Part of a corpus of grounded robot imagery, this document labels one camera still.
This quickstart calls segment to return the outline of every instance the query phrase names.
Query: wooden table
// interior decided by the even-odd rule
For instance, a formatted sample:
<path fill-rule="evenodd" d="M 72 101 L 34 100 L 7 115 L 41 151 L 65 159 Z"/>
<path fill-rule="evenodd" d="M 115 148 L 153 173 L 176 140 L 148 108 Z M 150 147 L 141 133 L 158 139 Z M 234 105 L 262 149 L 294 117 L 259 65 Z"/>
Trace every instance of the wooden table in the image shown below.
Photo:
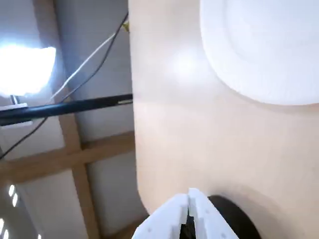
<path fill-rule="evenodd" d="M 247 99 L 203 51 L 199 0 L 130 0 L 139 193 L 152 213 L 196 187 L 238 204 L 263 239 L 319 238 L 319 106 Z"/>

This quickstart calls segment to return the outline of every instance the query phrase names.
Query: black object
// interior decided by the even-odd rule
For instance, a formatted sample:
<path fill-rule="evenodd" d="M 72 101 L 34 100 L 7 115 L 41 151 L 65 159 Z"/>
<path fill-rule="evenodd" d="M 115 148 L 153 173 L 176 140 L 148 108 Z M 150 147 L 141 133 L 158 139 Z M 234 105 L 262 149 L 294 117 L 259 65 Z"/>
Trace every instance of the black object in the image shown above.
<path fill-rule="evenodd" d="M 210 196 L 208 199 L 239 239 L 261 239 L 252 221 L 236 204 L 218 195 Z M 188 215 L 186 224 L 180 227 L 179 238 L 196 239 L 194 217 Z"/>
<path fill-rule="evenodd" d="M 236 204 L 217 195 L 210 196 L 208 199 L 223 216 L 239 239 L 261 239 L 255 225 Z"/>
<path fill-rule="evenodd" d="M 0 126 L 26 122 L 33 119 L 59 116 L 82 111 L 90 111 L 118 105 L 126 105 L 131 104 L 132 102 L 133 95 L 127 94 L 83 101 L 71 101 L 52 105 L 0 111 Z"/>

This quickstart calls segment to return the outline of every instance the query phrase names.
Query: wooden frame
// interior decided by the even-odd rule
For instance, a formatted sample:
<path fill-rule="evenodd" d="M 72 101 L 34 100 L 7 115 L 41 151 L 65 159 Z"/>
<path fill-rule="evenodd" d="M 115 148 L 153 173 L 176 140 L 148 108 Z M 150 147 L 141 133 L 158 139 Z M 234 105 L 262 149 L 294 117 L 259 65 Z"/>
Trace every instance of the wooden frame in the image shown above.
<path fill-rule="evenodd" d="M 54 3 L 53 0 L 33 0 L 33 7 L 42 47 L 54 46 L 57 50 L 51 80 L 51 87 L 55 92 L 63 84 L 66 77 Z M 65 88 L 55 98 L 55 101 L 60 101 L 67 93 Z M 71 169 L 88 238 L 99 239 L 101 237 L 100 230 L 96 220 L 86 166 L 88 163 L 134 150 L 134 132 L 82 145 L 74 114 L 59 116 L 59 122 L 65 147 L 17 160 L 0 162 L 0 186 L 23 183 Z"/>

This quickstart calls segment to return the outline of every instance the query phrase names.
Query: white plate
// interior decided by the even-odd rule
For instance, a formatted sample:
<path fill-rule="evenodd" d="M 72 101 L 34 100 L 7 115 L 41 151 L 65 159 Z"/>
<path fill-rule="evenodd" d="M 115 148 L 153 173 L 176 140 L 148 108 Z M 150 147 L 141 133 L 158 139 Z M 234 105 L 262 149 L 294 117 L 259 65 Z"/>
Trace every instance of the white plate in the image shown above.
<path fill-rule="evenodd" d="M 201 0 L 200 25 L 230 88 L 264 103 L 319 103 L 319 1 Z"/>

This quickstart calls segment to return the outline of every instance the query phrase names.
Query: bright light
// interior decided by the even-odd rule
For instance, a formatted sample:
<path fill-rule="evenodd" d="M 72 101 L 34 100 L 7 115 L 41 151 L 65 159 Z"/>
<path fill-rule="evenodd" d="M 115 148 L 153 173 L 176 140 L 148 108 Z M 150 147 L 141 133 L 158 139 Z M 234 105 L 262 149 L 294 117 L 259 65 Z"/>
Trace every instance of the bright light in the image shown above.
<path fill-rule="evenodd" d="M 38 93 L 49 81 L 55 48 L 0 48 L 0 94 L 23 96 Z"/>
<path fill-rule="evenodd" d="M 15 189 L 15 186 L 14 186 L 14 185 L 11 185 L 10 188 L 9 188 L 9 196 L 10 196 L 10 197 L 13 195 L 14 189 Z"/>
<path fill-rule="evenodd" d="M 2 234 L 3 226 L 4 226 L 4 220 L 0 218 L 0 236 Z"/>
<path fill-rule="evenodd" d="M 8 230 L 5 230 L 4 234 L 3 234 L 3 239 L 8 239 L 9 238 L 9 232 Z"/>
<path fill-rule="evenodd" d="M 18 201 L 18 194 L 15 193 L 14 196 L 13 196 L 13 199 L 12 199 L 12 205 L 14 207 L 16 206 L 17 201 Z"/>

